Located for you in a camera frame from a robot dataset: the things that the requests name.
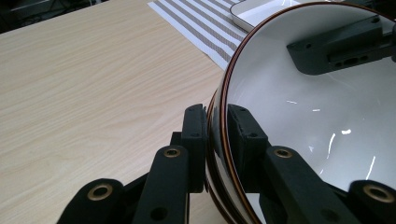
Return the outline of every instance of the gray and white striped cloth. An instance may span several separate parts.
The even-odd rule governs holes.
[[[148,5],[186,36],[220,68],[226,69],[246,31],[233,23],[238,0],[159,0]]]

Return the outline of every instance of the white surface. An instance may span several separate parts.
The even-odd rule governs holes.
[[[233,21],[249,32],[269,16],[298,4],[293,0],[247,0],[235,4],[231,12]]]

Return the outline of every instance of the black object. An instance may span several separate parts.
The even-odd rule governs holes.
[[[396,1],[394,0],[346,0],[345,2],[368,7],[393,19],[396,18]]]
[[[268,224],[396,223],[394,189],[366,180],[353,182],[349,192],[330,186],[296,151],[271,147],[247,109],[228,109],[236,171],[246,192],[260,193]],[[147,175],[125,187],[117,180],[92,181],[66,206],[58,223],[188,223],[189,193],[203,190],[206,144],[205,110],[191,106],[182,132],[173,133],[171,146],[157,152]]]
[[[396,25],[383,35],[379,16],[373,16],[321,35],[287,45],[296,68],[321,75],[392,56],[396,62]]]
[[[58,223],[187,223],[189,193],[205,183],[206,117],[202,105],[186,109],[181,133],[158,150],[148,174],[125,187],[98,179],[84,186]]]

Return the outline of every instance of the light wood grain surface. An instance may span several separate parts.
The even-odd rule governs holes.
[[[207,105],[222,71],[148,1],[111,0],[0,35],[0,223],[55,223],[85,184],[127,184]],[[207,193],[191,223],[224,223]]]

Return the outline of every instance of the black plastic part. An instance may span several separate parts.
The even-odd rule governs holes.
[[[170,145],[181,146],[181,132],[173,132]]]
[[[188,223],[189,152],[161,148],[155,155],[132,223]]]
[[[392,43],[393,43],[393,45],[396,45],[396,25],[394,25],[392,28]],[[396,63],[396,48],[392,48],[392,60],[394,63]]]
[[[201,193],[205,182],[207,147],[206,112],[203,105],[192,105],[185,110],[181,146],[189,151],[189,193]]]
[[[277,197],[271,182],[266,182],[266,188],[260,193],[259,205],[265,217],[266,224],[288,223],[288,213]]]
[[[359,223],[293,149],[269,147],[262,165],[288,213],[288,223]]]
[[[394,32],[383,35],[379,16],[373,16],[287,48],[296,68],[315,76],[394,56],[394,36]]]
[[[396,18],[395,0],[345,0],[344,3],[371,8],[393,20]]]
[[[145,187],[148,175],[149,174],[142,175],[124,187],[125,193],[123,199],[126,209],[121,222],[122,224],[131,223],[133,220],[134,212],[136,211],[136,207],[140,201],[140,197],[142,195],[143,188]]]
[[[371,180],[350,185],[346,203],[361,223],[396,223],[396,190]]]
[[[259,192],[257,158],[270,146],[268,136],[246,108],[228,105],[227,115],[230,148],[239,180],[245,192]]]
[[[126,209],[123,193],[123,185],[117,180],[92,181],[66,206],[58,223],[120,223]]]

